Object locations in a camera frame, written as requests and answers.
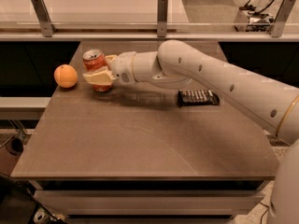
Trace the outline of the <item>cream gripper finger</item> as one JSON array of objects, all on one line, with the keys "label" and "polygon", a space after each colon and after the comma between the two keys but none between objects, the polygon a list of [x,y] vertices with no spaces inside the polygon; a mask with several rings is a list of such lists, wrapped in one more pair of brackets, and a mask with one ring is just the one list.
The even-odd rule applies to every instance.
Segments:
[{"label": "cream gripper finger", "polygon": [[116,59],[116,55],[107,55],[107,56],[105,57],[105,60],[106,60],[106,62],[107,62],[107,66],[108,66],[108,67],[111,67],[112,62],[113,62],[115,59]]},{"label": "cream gripper finger", "polygon": [[84,79],[92,85],[111,85],[116,79],[107,66],[83,74]]}]

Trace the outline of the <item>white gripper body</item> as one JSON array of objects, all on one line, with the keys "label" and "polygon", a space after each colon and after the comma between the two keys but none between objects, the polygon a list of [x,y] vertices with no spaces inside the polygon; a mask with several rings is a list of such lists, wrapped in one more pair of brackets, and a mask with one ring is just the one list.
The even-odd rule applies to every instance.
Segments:
[{"label": "white gripper body", "polygon": [[135,55],[135,51],[121,53],[113,59],[110,65],[113,75],[122,85],[135,84],[132,66]]}]

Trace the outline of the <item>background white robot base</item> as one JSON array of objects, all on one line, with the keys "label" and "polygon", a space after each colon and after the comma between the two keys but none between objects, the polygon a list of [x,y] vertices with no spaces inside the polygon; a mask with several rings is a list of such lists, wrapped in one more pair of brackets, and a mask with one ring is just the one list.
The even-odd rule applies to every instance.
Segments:
[{"label": "background white robot base", "polygon": [[256,5],[248,1],[238,9],[235,29],[238,32],[268,32],[274,17],[266,12],[276,0],[259,0]]}]

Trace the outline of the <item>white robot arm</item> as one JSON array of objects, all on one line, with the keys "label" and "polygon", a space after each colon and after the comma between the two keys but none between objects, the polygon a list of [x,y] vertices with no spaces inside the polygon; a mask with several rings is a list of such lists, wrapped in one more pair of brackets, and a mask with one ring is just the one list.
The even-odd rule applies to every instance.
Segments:
[{"label": "white robot arm", "polygon": [[218,60],[178,41],[164,41],[152,52],[106,56],[99,49],[83,54],[85,80],[97,86],[148,82],[182,88],[195,80],[291,147],[275,178],[267,224],[299,223],[299,90]]}]

